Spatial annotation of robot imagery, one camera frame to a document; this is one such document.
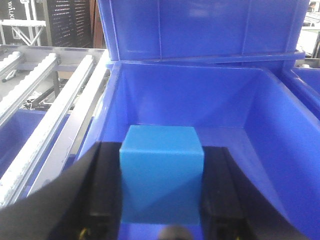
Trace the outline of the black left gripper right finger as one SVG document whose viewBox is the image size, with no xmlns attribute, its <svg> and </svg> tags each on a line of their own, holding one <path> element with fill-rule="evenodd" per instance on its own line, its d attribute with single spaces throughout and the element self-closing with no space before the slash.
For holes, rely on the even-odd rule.
<svg viewBox="0 0 320 240">
<path fill-rule="evenodd" d="M 205 240 L 306 240 L 251 183 L 228 148 L 205 146 L 200 223 Z"/>
</svg>

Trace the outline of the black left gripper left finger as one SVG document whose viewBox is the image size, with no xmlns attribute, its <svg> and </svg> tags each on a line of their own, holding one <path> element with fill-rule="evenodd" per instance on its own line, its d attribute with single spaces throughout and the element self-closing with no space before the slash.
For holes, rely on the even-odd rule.
<svg viewBox="0 0 320 240">
<path fill-rule="evenodd" d="M 0 212 L 3 240 L 115 240 L 122 214 L 119 142 L 97 142 L 41 189 Z"/>
</svg>

